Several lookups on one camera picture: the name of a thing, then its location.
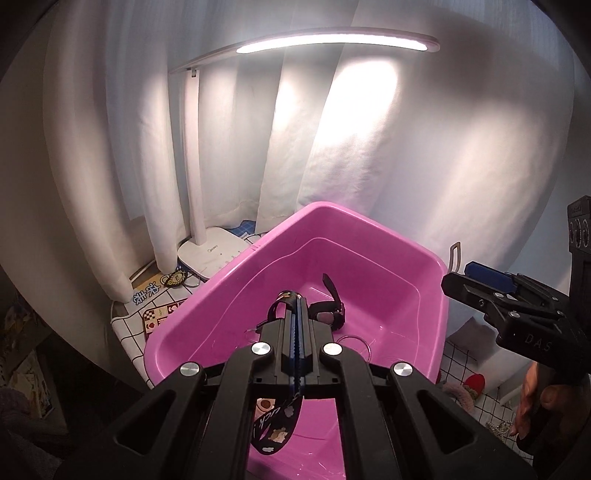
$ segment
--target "metal ring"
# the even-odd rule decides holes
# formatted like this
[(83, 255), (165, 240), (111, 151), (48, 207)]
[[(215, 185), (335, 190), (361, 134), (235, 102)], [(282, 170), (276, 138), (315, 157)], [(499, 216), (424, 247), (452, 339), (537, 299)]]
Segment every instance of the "metal ring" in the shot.
[(369, 347), (369, 343), (366, 342), (365, 340), (363, 340), (361, 337), (358, 337), (357, 335), (343, 335), (335, 343), (338, 343), (340, 345), (340, 341), (344, 340), (346, 338), (354, 338), (356, 340), (363, 342), (363, 344), (365, 345), (365, 348), (368, 350), (368, 363), (369, 363), (369, 361), (371, 360), (371, 348)]

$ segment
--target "lamp base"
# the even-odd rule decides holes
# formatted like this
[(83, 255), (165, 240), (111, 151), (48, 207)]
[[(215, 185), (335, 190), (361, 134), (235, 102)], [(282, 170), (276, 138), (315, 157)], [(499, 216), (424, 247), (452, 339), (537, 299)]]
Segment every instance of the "lamp base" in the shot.
[(196, 245), (193, 239), (178, 249), (178, 259), (204, 280), (209, 280), (240, 252), (248, 243), (223, 228), (213, 226), (205, 230), (207, 241)]

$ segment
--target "pink fluffy object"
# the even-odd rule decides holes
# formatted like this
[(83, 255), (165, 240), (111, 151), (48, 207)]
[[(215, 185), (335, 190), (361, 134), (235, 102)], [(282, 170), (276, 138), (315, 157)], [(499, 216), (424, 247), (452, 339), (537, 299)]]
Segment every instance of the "pink fluffy object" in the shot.
[(441, 386), (441, 390), (454, 397), (460, 404), (464, 411), (472, 414), (474, 412), (474, 399), (470, 396), (468, 391), (461, 385), (444, 383)]

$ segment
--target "human hand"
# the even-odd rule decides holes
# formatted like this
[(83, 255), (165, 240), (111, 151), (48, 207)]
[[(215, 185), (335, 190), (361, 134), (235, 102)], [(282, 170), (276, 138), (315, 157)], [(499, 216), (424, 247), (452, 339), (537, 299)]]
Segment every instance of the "human hand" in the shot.
[[(530, 411), (535, 401), (538, 388), (538, 364), (534, 362), (521, 387), (521, 402), (517, 409), (515, 422), (511, 427), (510, 435), (519, 434), (523, 439), (530, 432)], [(550, 385), (544, 389), (540, 396), (540, 404), (546, 410), (562, 415), (556, 438), (550, 442), (555, 445), (568, 446), (578, 436), (585, 425), (591, 411), (591, 390), (589, 377), (585, 376), (581, 385)]]

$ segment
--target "gray cloth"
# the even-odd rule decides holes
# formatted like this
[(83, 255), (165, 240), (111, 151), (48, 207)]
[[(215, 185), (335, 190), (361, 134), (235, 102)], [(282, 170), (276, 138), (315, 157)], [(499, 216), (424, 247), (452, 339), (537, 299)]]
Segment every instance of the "gray cloth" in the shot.
[(22, 457), (43, 480), (52, 480), (57, 468), (61, 464), (59, 458), (50, 455), (45, 450), (32, 444), (16, 433), (10, 434)]

